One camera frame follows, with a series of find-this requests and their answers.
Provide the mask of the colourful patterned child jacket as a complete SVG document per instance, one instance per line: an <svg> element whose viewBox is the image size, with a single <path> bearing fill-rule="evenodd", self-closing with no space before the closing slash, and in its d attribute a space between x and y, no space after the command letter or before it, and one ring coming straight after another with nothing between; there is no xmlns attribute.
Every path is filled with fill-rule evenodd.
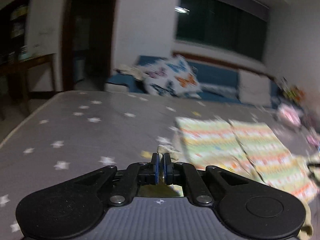
<svg viewBox="0 0 320 240"><path fill-rule="evenodd" d="M307 162L319 160L318 155L293 155L263 122L178 117L171 129L174 140L160 137L158 154L168 153L174 161L188 160L200 170L215 165L294 195L306 210L298 238L313 236L308 204L319 194L319 186Z"/></svg>

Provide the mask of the butterfly print pillow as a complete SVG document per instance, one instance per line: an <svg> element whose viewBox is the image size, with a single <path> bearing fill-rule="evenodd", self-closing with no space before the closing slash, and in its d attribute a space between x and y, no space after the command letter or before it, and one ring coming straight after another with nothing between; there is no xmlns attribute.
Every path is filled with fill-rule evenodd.
<svg viewBox="0 0 320 240"><path fill-rule="evenodd" d="M191 66L181 55L141 66L144 87L151 95L189 97L202 92Z"/></svg>

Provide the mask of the blue sofa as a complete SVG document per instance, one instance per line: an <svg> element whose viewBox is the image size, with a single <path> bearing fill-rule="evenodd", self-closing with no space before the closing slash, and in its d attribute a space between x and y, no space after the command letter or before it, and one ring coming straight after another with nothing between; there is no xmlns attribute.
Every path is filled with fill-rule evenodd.
<svg viewBox="0 0 320 240"><path fill-rule="evenodd" d="M124 86L129 92L213 102L239 103L276 109L279 87L265 75L230 70L171 58L140 56L135 66L121 64L106 86Z"/></svg>

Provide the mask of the cream cloth on sofa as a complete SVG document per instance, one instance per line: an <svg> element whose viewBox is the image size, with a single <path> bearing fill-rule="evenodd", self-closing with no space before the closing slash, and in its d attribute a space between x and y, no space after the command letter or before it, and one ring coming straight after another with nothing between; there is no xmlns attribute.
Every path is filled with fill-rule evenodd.
<svg viewBox="0 0 320 240"><path fill-rule="evenodd" d="M116 67L116 72L132 76L138 81L143 81L146 78L146 74L138 66L128 66L125 64L120 64Z"/></svg>

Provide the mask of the grey cushion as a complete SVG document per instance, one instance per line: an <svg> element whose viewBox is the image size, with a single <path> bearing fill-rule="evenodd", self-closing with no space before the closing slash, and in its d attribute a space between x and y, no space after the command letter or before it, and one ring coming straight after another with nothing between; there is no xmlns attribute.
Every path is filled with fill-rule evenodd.
<svg viewBox="0 0 320 240"><path fill-rule="evenodd" d="M241 103L271 107L271 83L266 76L241 70L239 72L238 91Z"/></svg>

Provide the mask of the pink tissue box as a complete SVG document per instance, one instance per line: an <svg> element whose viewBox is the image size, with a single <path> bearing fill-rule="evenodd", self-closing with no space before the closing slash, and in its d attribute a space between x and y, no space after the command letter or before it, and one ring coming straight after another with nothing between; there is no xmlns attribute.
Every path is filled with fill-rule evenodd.
<svg viewBox="0 0 320 240"><path fill-rule="evenodd" d="M276 120L281 122L283 125L298 130L302 127L301 117L303 116L303 112L300 109L293 107L292 105L288 105L285 103L281 103L276 112Z"/></svg>

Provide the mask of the yellow green plush toy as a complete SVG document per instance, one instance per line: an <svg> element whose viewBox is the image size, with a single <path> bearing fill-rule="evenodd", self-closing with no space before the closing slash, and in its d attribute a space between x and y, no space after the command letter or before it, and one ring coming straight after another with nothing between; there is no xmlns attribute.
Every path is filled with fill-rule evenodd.
<svg viewBox="0 0 320 240"><path fill-rule="evenodd" d="M296 86L289 86L287 79L283 78L283 94L287 100L299 103L299 90Z"/></svg>

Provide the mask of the orange fox plush toy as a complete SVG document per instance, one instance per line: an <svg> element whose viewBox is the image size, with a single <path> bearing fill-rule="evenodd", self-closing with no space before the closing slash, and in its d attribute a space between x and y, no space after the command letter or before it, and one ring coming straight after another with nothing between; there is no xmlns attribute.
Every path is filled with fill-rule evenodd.
<svg viewBox="0 0 320 240"><path fill-rule="evenodd" d="M302 89L298 88L297 86L294 87L294 91L295 91L295 102L296 104L301 105L305 99L305 92Z"/></svg>

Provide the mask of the wooden side table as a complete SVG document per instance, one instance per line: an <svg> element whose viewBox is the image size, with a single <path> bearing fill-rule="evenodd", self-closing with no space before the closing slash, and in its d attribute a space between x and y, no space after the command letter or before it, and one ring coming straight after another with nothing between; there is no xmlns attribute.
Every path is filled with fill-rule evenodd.
<svg viewBox="0 0 320 240"><path fill-rule="evenodd" d="M47 54L42 56L30 57L28 59L18 61L13 65L13 71L22 77L22 94L23 102L28 107L30 82L35 84L36 77L41 77L47 70L51 75L51 94L56 93L55 73L54 73L54 57L55 54Z"/></svg>

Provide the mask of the dark window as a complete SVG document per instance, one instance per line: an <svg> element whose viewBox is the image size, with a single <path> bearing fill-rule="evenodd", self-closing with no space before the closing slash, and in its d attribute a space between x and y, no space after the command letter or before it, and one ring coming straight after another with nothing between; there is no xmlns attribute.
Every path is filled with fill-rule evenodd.
<svg viewBox="0 0 320 240"><path fill-rule="evenodd" d="M176 39L218 47L261 61L267 22L218 0L181 0Z"/></svg>

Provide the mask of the dark doorway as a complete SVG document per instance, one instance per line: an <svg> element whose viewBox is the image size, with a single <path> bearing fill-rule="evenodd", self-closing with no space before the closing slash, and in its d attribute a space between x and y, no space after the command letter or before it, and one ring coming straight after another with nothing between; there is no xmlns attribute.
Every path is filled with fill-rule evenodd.
<svg viewBox="0 0 320 240"><path fill-rule="evenodd" d="M63 90L103 91L111 73L116 0L66 0L61 34Z"/></svg>

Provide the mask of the dark bookshelf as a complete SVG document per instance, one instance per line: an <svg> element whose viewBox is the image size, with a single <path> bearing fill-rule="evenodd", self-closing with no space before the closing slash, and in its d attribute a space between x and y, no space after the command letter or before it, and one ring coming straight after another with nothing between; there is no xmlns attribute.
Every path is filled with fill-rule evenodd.
<svg viewBox="0 0 320 240"><path fill-rule="evenodd" d="M14 0L1 9L1 64L17 61L26 45L30 0Z"/></svg>

